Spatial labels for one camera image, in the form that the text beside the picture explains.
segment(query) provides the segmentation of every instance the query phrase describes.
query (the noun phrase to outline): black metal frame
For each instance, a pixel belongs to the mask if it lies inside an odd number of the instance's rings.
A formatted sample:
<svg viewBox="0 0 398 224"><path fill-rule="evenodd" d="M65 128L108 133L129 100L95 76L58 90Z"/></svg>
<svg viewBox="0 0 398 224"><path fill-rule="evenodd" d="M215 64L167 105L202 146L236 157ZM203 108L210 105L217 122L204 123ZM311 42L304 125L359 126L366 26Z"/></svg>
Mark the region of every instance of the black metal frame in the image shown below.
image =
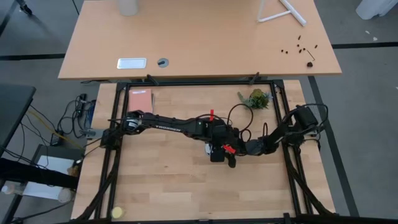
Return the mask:
<svg viewBox="0 0 398 224"><path fill-rule="evenodd" d="M131 87L147 87L147 86L269 85L271 88L271 94L273 96L273 104L274 104L275 114L277 117L278 124L280 124L282 122L282 115L280 113L277 90L280 92L285 114L287 114L289 111L289 105L287 102L286 92L284 89L284 83L282 80L256 80L255 78L253 78L251 81L248 82L248 81L241 81L241 80L224 81L224 80L215 79L214 81L196 81L196 80L192 81L190 79L184 79L184 81L177 81L177 82L158 82L158 81L152 80L152 79L149 76L149 78L145 82L118 83L117 87L116 87L116 94L115 94L115 98L114 98L114 105L113 105L111 119L116 118L116 115L118 113L118 105L119 105L119 101L120 101L120 97L121 97L121 92L123 90L125 90L125 92L124 92L122 116L124 116L127 111L128 90ZM114 128L115 123L111 123L109 125L109 127ZM283 152L284 152L284 158L286 161L287 158L290 159L290 153L289 153L288 147L285 144L282 144L282 148L283 148ZM120 162L120 156L121 156L121 145L119 147L114 147L114 148L107 147L106 148L104 162L103 162L103 168L102 168L102 173L101 173L101 180L100 180L100 184L99 184L100 187L105 184L105 181L107 179L106 174L108 173L109 162L110 162L112 150L116 150L116 155L114 157L114 164L116 164L116 170L114 173L115 177L113 177L111 184L110 184L111 188L110 188L110 193L109 193L106 218L111 218L111 209L113 208L113 205L114 205L114 197L116 194L117 174L118 174L118 168L119 168L119 162ZM301 157L300 157L300 154L297 149L294 149L294 158L295 158L295 163L297 166L298 174L302 178L302 180L305 182L305 174L303 171L302 161L301 161ZM289 187L290 187L290 192L292 194L292 203L294 206L295 215L296 216L301 215L302 211L300 208L299 196L297 193L297 188L296 188L294 178L289 172L287 173L287 175L289 178ZM102 209L102 201L103 201L102 197L100 199L99 204L97 205L97 207L95 209L95 216L94 216L95 219L101 218L101 209ZM304 198L307 213L313 214L311 203L310 203L308 197L305 195L304 191L303 191L303 198ZM289 221L290 221L289 214L285 213L284 218L212 220L211 222L212 223L288 223ZM139 222L139 221L135 222L134 221L134 222L123 222L123 223L197 223L197 222L201 222L201 221L200 220L153 221L153 222L152 221L151 222Z"/></svg>

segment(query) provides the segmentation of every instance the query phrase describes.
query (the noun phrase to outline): gray floor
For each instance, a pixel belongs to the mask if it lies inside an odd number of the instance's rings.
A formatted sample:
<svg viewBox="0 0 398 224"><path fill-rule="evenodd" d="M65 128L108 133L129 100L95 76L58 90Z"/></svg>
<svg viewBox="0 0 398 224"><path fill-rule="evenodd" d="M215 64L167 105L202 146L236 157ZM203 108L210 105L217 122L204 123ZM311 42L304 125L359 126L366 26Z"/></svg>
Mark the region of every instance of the gray floor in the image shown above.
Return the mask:
<svg viewBox="0 0 398 224"><path fill-rule="evenodd" d="M82 0L75 1L81 8ZM384 17L361 20L355 13L360 0L315 0L332 44L398 41L398 7ZM0 55L65 53L78 18L71 0L27 0L36 17L29 19L18 8L0 36ZM0 21L12 0L0 2ZM340 77L317 77L323 101L330 108L330 121L353 190L359 214L363 217L398 218L396 185L398 157L396 124L398 109L398 48L336 50L343 70ZM62 59L0 61L0 82L33 85L37 89L33 105L52 121L62 115L65 105L80 93L94 99L98 84L82 85L57 80ZM314 102L307 77L300 77L307 102ZM34 121L49 139L50 133ZM40 139L26 131L24 155L32 157ZM22 133L18 129L9 149L21 152ZM325 136L322 160L338 213L348 215L341 186ZM11 198L0 194L0 218ZM58 205L53 200L25 197L18 217ZM32 218L26 223L56 223L69 219L72 205Z"/></svg>

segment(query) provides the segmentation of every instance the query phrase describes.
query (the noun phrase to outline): wooden table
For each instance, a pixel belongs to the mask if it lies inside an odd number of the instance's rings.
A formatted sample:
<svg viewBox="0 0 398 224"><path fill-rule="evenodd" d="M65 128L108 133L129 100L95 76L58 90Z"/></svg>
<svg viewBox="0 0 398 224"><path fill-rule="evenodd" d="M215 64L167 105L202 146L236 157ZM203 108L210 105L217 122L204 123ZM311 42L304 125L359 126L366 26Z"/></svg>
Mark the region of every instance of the wooden table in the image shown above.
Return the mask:
<svg viewBox="0 0 398 224"><path fill-rule="evenodd" d="M305 104L299 81L284 84L290 108ZM230 108L239 103L236 92L249 95L254 88L269 91L269 85L151 87L154 113L187 119L214 109L218 116L227 117ZM115 92L116 84L100 86L93 128L109 127L107 119L111 117ZM249 111L242 107L231 115L237 128L246 126L249 118ZM249 128L253 138L262 134L263 122L268 123L270 131L276 128L272 103L268 110L254 111ZM96 146L90 145L87 151ZM301 150L308 186L327 209L334 211L316 143L307 141ZM103 159L104 149L85 158L72 218L79 216L93 199ZM305 210L302 198L300 203ZM273 218L284 212L294 215L281 148L266 156L239 157L236 168L231 169L226 163L211 163L203 142L159 129L124 136L114 204L126 210L122 221Z"/></svg>
<svg viewBox="0 0 398 224"><path fill-rule="evenodd" d="M305 27L292 15L257 23L260 0L141 0L138 14L129 17L120 15L116 0L85 1L58 77L340 74L313 0L289 1L307 20ZM278 0L267 0L263 16L283 11ZM146 68L116 68L119 58L134 57L146 58ZM170 65L160 68L160 58Z"/></svg>

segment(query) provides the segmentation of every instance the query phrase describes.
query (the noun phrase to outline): wooden board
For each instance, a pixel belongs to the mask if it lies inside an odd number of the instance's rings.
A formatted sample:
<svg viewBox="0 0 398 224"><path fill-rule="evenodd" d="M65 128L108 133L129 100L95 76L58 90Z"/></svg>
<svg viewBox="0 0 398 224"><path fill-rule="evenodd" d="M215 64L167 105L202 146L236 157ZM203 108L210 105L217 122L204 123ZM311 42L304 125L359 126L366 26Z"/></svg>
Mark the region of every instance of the wooden board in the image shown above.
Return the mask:
<svg viewBox="0 0 398 224"><path fill-rule="evenodd" d="M340 74L313 0L289 1L305 27L291 14L257 23L260 0L145 0L129 17L120 15L115 0L85 1L59 78ZM278 0L267 0L263 16L284 11ZM308 51L313 68L307 68ZM146 68L116 68L119 58L134 57L146 58ZM160 68L160 58L170 65Z"/></svg>
<svg viewBox="0 0 398 224"><path fill-rule="evenodd" d="M115 84L100 86L94 128L109 125L106 119L111 117L115 88ZM153 87L154 113L186 119L214 109L218 116L227 117L239 103L237 91L248 96L254 88L269 91L267 85ZM285 81L285 88L291 108L305 103L299 81ZM237 128L245 127L249 119L249 111L242 107L231 114ZM270 131L275 129L272 103L268 110L254 112L252 138L262 134L263 122ZM326 208L334 210L316 143L309 141L301 149L308 186ZM85 158L72 218L94 197L103 156L104 150L98 149ZM114 204L125 209L120 219L124 221L294 215L282 149L266 156L239 157L231 169L226 163L211 163L203 142L159 129L124 137L116 189Z"/></svg>

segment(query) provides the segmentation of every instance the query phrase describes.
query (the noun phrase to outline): light wood tabletop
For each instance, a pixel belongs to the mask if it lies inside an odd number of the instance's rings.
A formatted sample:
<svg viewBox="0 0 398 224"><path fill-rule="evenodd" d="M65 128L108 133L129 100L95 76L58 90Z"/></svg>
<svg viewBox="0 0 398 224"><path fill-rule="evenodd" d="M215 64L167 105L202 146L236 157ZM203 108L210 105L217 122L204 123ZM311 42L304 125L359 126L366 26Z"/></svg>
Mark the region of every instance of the light wood tabletop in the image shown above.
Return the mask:
<svg viewBox="0 0 398 224"><path fill-rule="evenodd" d="M291 14L258 23L260 0L140 0L135 16L120 15L116 0L85 1L58 77L341 74L314 1L289 2L305 27ZM262 15L284 11L278 0L267 0ZM120 70L119 58L146 58L147 65ZM169 66L160 68L161 58Z"/></svg>
<svg viewBox="0 0 398 224"><path fill-rule="evenodd" d="M299 81L289 80L284 84L290 109L305 104ZM269 91L269 85L151 87L155 95L154 113L187 119L214 109L216 115L227 117L231 107L239 103L236 93L248 96L255 88ZM109 127L107 119L111 117L115 92L116 84L100 86L93 128ZM249 111L243 107L237 107L231 114L237 128L245 127L249 119ZM261 136L263 122L268 123L270 132L277 126L272 103L268 110L254 111L249 127L252 138ZM231 169L226 162L211 163L204 145L180 133L160 129L124 136L114 204L126 213L119 220L274 218L285 212L294 216L281 147L269 155L238 157L236 168ZM88 146L87 151L96 146L97 143ZM307 141L301 150L308 186L327 209L334 211L316 142ZM85 158L72 218L79 216L93 199L103 158L102 148ZM302 197L300 204L305 210Z"/></svg>

